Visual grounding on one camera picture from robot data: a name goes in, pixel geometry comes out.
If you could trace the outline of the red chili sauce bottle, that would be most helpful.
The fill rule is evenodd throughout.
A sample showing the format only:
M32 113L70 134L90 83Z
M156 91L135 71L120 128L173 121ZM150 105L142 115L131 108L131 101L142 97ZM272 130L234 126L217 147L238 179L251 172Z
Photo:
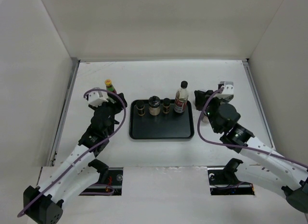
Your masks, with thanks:
M110 79L106 79L104 83L108 91L117 94L117 91L115 87L113 86L112 81Z

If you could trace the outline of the tall clear vinegar bottle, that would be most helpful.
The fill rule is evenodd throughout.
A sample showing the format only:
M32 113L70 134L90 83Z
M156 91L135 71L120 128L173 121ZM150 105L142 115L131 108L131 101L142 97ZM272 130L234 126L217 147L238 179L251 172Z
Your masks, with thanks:
M174 102L174 111L182 114L185 111L189 93L187 91L188 82L182 81L180 84L180 88L177 90L175 95L175 102Z

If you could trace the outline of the wide black-capped seasoning jar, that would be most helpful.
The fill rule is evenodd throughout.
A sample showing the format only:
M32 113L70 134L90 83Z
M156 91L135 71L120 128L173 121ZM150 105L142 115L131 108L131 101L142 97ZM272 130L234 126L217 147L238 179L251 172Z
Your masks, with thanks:
M152 116L157 116L160 113L160 98L158 96L151 96L148 100L149 112Z

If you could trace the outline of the black-capped pepper jar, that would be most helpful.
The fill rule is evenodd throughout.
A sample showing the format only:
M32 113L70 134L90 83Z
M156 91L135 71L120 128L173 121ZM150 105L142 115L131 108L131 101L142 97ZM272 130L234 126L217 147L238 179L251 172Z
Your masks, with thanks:
M169 98L165 98L163 100L163 113L164 114L168 114L170 111L170 99Z

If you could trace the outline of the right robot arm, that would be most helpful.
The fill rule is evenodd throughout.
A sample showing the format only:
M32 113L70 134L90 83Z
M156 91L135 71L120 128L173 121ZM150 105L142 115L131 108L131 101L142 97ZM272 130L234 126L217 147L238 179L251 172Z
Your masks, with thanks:
M223 169L224 180L231 184L241 181L256 184L281 196L294 209L307 213L307 165L282 156L240 125L238 120L241 116L235 107L219 98L224 91L221 87L207 97L198 119L201 122L207 117L213 132L222 135L220 141L207 140L200 131L198 135L208 144L225 146L257 163L250 166L242 160L231 159Z

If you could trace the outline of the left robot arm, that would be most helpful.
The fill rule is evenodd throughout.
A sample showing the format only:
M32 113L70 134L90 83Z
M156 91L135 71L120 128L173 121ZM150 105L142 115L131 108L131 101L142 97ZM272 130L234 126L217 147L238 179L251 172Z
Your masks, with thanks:
M18 217L27 215L38 224L56 224L72 198L95 183L106 183L109 167L97 156L124 124L115 120L115 115L126 113L127 102L123 93L109 92L107 99L102 92L99 88L85 92L94 111L90 125L62 165L45 182L24 191L24 208Z

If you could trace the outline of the white-lidded chili jar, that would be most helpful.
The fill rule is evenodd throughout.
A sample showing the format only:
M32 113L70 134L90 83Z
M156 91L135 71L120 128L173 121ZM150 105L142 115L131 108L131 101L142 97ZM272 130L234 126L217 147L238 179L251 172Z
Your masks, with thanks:
M202 122L206 124L210 123L209 118L206 113L203 114Z

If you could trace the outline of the small black-capped spice jar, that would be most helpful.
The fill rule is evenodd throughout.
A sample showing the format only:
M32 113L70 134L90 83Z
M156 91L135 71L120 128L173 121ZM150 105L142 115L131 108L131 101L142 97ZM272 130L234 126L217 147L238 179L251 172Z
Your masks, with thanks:
M138 100L137 103L136 103L136 108L137 108L137 112L138 112L138 115L140 117L144 116L145 115L145 106L144 106L144 102L143 100Z

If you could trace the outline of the black plastic tray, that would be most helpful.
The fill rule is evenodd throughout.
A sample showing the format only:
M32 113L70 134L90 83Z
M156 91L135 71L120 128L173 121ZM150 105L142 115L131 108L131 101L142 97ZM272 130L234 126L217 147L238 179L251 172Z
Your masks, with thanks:
M194 136L194 121L191 102L182 114L174 111L174 100L170 101L170 111L162 111L157 116L149 113L148 100L143 100L145 114L140 116L135 100L130 105L129 135L134 140L187 140Z

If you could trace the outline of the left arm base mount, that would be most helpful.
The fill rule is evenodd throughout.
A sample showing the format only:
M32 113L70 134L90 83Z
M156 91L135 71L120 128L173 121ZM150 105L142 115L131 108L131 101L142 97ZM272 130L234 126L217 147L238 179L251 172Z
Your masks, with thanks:
M85 189L80 196L121 196L124 168L110 168L98 159L88 164L99 174L98 181Z

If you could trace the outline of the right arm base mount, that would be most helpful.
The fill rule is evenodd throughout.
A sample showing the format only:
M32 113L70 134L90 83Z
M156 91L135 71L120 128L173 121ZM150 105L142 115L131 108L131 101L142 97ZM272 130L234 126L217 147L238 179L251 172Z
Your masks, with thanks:
M251 183L239 181L235 176L237 167L243 162L232 158L225 166L207 168L210 194L212 196L255 195Z

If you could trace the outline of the aluminium table edge rail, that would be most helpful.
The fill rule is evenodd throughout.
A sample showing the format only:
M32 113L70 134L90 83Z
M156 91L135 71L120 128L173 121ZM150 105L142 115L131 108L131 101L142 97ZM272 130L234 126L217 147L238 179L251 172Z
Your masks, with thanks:
M63 107L61 110L60 119L57 125L54 140L51 146L50 155L46 163L47 166L54 166L54 163L57 157L60 140L61 140L62 133L63 133L64 123L66 120L66 116L67 116L67 112L68 112L68 108L69 108L69 104L70 104L70 100L71 100L71 96L72 96L72 92L73 92L73 88L74 88L74 84L76 81L77 72L78 72L78 68L80 64L80 60L76 57L72 57L71 60L72 60L72 68L70 70L70 78L69 78L68 85L66 88Z

